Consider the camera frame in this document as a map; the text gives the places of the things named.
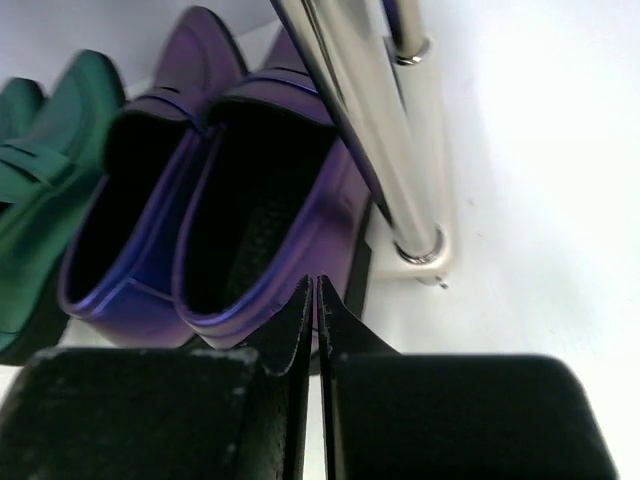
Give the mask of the green loafer shoe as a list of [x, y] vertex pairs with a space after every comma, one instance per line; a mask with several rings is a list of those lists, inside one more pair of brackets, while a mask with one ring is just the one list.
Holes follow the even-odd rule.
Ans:
[[1, 141], [26, 134], [45, 103], [39, 82], [11, 77], [1, 87]]
[[1, 141], [1, 362], [20, 366], [68, 322], [57, 286], [65, 249], [103, 175], [125, 92], [111, 59], [81, 50], [21, 137]]

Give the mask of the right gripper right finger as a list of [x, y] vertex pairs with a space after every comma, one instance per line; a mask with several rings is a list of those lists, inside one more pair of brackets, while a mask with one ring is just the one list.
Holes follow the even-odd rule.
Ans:
[[544, 355], [402, 354], [316, 283], [331, 479], [613, 479], [582, 384]]

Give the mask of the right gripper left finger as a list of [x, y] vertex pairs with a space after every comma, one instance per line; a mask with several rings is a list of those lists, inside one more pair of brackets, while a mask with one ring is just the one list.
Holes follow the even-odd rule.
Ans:
[[313, 283], [229, 350], [48, 348], [1, 406], [5, 479], [298, 479]]

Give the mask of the white two-tier shoe shelf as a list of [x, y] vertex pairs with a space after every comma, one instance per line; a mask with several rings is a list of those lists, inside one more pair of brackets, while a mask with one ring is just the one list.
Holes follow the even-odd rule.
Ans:
[[449, 146], [436, 44], [417, 1], [276, 1], [334, 124], [386, 220], [380, 278], [445, 286], [454, 258]]

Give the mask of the purple loafer shoe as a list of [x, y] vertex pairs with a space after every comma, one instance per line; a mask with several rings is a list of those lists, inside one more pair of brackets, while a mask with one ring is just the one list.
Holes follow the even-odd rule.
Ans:
[[58, 300], [117, 346], [175, 348], [193, 337], [171, 296], [178, 232], [216, 134], [211, 107], [246, 72], [222, 19], [189, 7], [150, 87], [108, 129], [105, 173], [66, 250]]
[[242, 342], [325, 275], [364, 308], [370, 192], [289, 35], [214, 104], [216, 130], [172, 271], [179, 316], [210, 346]]

